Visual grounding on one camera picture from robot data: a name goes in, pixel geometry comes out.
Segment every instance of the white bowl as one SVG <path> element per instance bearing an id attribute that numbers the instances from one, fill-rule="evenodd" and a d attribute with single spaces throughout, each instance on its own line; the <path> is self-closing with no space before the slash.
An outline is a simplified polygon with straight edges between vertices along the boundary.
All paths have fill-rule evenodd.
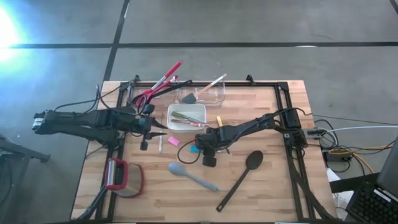
<path id="1" fill-rule="evenodd" d="M 167 127 L 174 133 L 196 133 L 203 130 L 204 127 L 195 127 L 189 124 L 172 122 L 172 119 L 178 119 L 172 116 L 176 111 L 191 118 L 206 122 L 206 106 L 201 104 L 170 105 L 167 109 Z"/>

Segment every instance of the butcher block tabletop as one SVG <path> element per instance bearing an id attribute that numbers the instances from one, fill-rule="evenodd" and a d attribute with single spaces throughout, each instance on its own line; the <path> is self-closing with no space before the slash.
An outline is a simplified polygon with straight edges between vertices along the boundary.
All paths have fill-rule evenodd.
<path id="1" fill-rule="evenodd" d="M 301 80 L 280 82 L 289 84 L 293 107 L 311 113 L 304 82 Z M 118 87 L 120 83 L 104 82 L 102 95 Z M 136 88 L 135 95 L 142 90 L 143 88 Z M 277 111 L 275 91 L 272 87 L 230 86 L 226 87 L 225 94 L 225 100 L 221 106 L 206 107 L 207 121 L 213 128 L 218 127 L 217 116 L 221 117 L 223 125 L 237 125 L 258 118 L 265 113 Z M 117 97 L 118 91 L 115 91 L 105 96 L 104 101 L 111 107 L 116 106 Z M 151 104 L 155 105 L 155 112 L 152 113 L 152 116 L 165 126 L 167 126 L 167 107 L 174 99 L 175 103 L 178 103 L 173 94 L 151 101 Z M 105 107 L 99 103 L 98 109 L 105 109 Z M 298 114 L 302 128 L 314 127 L 312 116 L 305 116 L 300 111 Z M 159 131 L 159 128 L 152 128 L 152 132 Z M 195 134 L 175 134 L 167 129 L 164 129 L 163 132 L 167 135 L 163 136 L 162 152 L 159 152 L 159 137 L 149 140 L 148 150 L 141 151 L 139 148 L 142 137 L 137 138 L 129 133 L 126 134 L 123 159 L 142 166 L 145 178 L 144 190 L 140 196 L 135 198 L 117 197 L 114 222 L 297 221 L 281 133 L 274 130 L 263 130 L 241 137 L 229 147 L 231 154 L 227 154 L 225 151 L 216 154 L 217 165 L 214 168 L 203 166 L 201 158 L 194 164 L 183 164 L 189 173 L 217 185 L 219 192 L 212 192 L 186 177 L 173 175 L 168 170 L 170 162 L 178 162 L 179 147 L 193 140 Z M 170 136 L 180 141 L 178 147 L 168 142 Z M 308 139 L 307 141 L 310 144 L 319 144 L 316 140 Z M 181 153 L 182 159 L 186 161 L 192 161 L 197 156 L 188 151 L 189 146 Z M 99 147 L 99 143 L 90 142 L 87 154 Z M 258 169 L 248 173 L 222 212 L 217 212 L 218 204 L 244 172 L 247 156 L 255 150 L 263 152 L 262 164 Z M 105 159 L 106 149 L 101 149 L 85 160 L 71 218 L 81 215 L 100 190 Z M 311 191 L 328 212 L 336 216 L 335 204 L 320 148 L 317 146 L 307 147 L 304 161 Z M 105 198 L 104 217 L 108 212 L 109 196 L 110 192 Z M 301 190 L 300 198 L 305 217 L 307 217 L 305 197 Z"/>

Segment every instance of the white cable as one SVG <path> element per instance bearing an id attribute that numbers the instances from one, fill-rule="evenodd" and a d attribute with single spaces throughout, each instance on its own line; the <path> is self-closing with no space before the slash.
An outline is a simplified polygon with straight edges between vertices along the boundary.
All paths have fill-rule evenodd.
<path id="1" fill-rule="evenodd" d="M 334 141 L 334 144 L 332 145 L 332 147 L 337 146 L 337 138 L 336 138 L 335 134 L 331 133 L 331 132 L 330 132 L 329 130 L 327 130 L 326 128 L 317 128 L 317 129 L 322 129 L 322 130 L 325 130 L 326 132 L 328 132 L 328 133 L 332 136 L 333 141 Z"/>
<path id="2" fill-rule="evenodd" d="M 362 128 L 398 128 L 398 126 L 363 126 L 363 127 L 349 127 L 349 128 L 338 128 L 329 130 L 328 132 L 332 131 L 342 131 L 342 130 L 349 130 L 349 129 L 362 129 Z"/>

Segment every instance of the black spoon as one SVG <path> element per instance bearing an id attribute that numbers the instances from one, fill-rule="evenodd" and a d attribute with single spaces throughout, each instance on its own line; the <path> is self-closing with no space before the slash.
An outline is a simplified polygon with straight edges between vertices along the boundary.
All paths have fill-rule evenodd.
<path id="1" fill-rule="evenodd" d="M 225 207 L 225 205 L 228 203 L 232 195 L 235 193 L 236 189 L 238 189 L 239 185 L 241 184 L 242 180 L 245 178 L 245 176 L 248 174 L 250 170 L 255 170 L 257 169 L 261 163 L 262 163 L 262 158 L 264 156 L 262 155 L 261 151 L 254 151 L 250 153 L 248 158 L 246 159 L 246 170 L 243 172 L 242 176 L 239 178 L 238 181 L 236 181 L 235 185 L 232 187 L 232 189 L 228 192 L 228 194 L 225 196 L 223 201 L 217 206 L 217 211 L 220 212 L 222 209 Z"/>

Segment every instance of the paintbrush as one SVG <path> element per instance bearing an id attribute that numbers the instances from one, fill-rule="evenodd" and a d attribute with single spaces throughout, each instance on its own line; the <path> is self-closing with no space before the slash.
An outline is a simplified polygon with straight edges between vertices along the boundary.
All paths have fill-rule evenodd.
<path id="1" fill-rule="evenodd" d="M 223 76 L 217 78 L 216 80 L 214 80 L 212 83 L 210 83 L 209 85 L 207 85 L 206 87 L 204 87 L 203 89 L 199 90 L 197 93 L 193 94 L 190 93 L 188 94 L 186 97 L 182 98 L 182 103 L 186 103 L 186 104 L 193 104 L 197 101 L 197 98 L 199 95 L 201 95 L 203 92 L 205 92 L 206 90 L 208 90 L 210 87 L 212 87 L 213 85 L 215 85 L 216 83 L 218 83 L 220 80 L 222 80 L 224 77 L 226 76 L 226 74 L 224 74 Z"/>

